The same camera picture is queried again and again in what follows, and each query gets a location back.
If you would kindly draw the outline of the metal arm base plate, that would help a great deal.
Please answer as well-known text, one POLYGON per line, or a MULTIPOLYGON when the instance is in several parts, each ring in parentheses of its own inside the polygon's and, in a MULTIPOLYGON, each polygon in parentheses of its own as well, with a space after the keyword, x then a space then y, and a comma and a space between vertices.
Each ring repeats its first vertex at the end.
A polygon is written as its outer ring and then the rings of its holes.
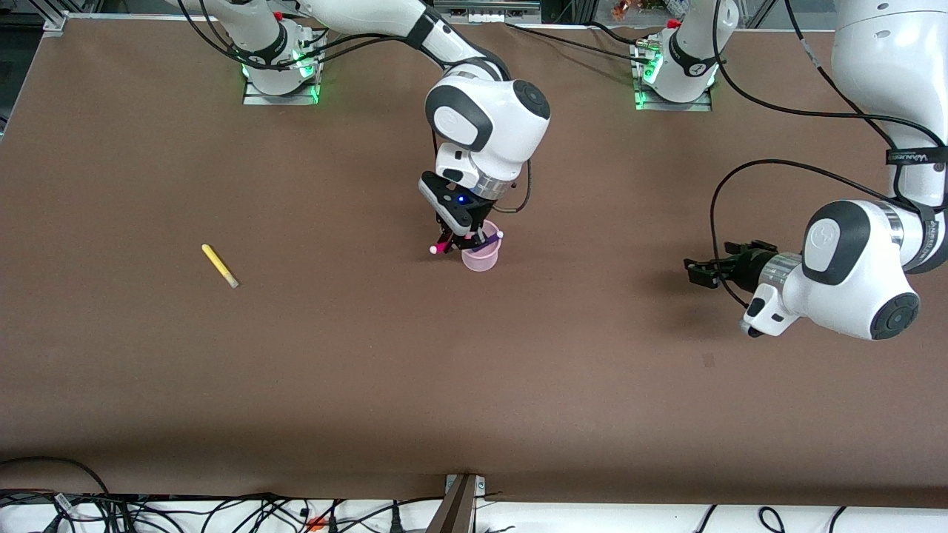
POLYGON ((633 89, 637 110, 666 112, 710 112, 713 110, 712 96, 709 89, 703 91, 700 98, 690 102, 667 100, 657 94, 655 89, 643 80, 635 80, 633 89))
POLYGON ((310 106, 321 95, 321 64, 306 65, 297 70, 254 70, 244 65, 241 74, 246 80, 244 105, 310 106))

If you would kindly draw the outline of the aluminium table edge post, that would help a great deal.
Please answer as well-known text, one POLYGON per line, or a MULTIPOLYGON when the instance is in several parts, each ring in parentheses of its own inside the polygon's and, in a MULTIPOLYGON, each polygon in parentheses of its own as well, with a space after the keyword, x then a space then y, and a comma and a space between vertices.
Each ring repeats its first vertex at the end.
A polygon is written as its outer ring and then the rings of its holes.
POLYGON ((448 475, 446 495, 424 533, 475 533, 477 500, 487 495, 483 476, 448 475))

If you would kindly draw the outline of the pink translucent pen holder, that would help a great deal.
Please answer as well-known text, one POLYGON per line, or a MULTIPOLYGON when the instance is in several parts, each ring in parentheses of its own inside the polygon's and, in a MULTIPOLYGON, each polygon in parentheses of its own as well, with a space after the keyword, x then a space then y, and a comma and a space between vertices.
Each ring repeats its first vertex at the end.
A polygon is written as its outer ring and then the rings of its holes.
MULTIPOLYGON (((495 231, 501 230, 491 221, 487 220, 483 226, 495 226, 495 231)), ((502 239, 481 250, 464 249, 461 251, 461 262, 470 270, 483 272, 495 266, 500 254, 502 239)))

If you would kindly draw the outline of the black box with ports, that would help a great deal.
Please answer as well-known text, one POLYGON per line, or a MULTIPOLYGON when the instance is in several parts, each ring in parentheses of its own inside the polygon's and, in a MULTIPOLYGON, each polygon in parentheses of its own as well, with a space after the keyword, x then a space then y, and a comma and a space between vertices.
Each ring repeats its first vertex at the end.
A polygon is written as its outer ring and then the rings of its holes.
POLYGON ((451 24, 541 24, 541 0, 426 0, 451 24))

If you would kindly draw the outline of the aluminium frame corner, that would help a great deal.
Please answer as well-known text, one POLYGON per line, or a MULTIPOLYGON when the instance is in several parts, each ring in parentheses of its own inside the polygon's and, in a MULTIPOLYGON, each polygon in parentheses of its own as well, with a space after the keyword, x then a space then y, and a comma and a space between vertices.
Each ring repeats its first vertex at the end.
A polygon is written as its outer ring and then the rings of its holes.
POLYGON ((59 37, 71 19, 99 13, 104 0, 30 0, 44 18, 44 37, 59 37))

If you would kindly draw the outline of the yellow pen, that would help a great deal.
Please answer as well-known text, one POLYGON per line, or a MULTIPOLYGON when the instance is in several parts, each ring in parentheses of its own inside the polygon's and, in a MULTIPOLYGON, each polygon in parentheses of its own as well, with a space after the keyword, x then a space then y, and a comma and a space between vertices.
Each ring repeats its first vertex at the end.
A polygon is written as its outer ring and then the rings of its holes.
POLYGON ((209 260, 210 263, 212 263, 213 266, 216 268, 217 273, 219 273, 220 276, 222 276, 224 280, 226 280, 226 282, 228 283, 228 286, 230 286, 231 288, 240 287, 240 282, 237 279, 237 277, 235 277, 234 274, 231 272, 231 270, 228 269, 228 266, 226 265, 226 263, 224 263, 224 261, 221 259, 221 257, 218 255, 216 250, 213 249, 212 246, 210 246, 209 244, 203 244, 201 246, 201 249, 202 249, 202 252, 204 253, 204 256, 207 257, 207 260, 209 260))

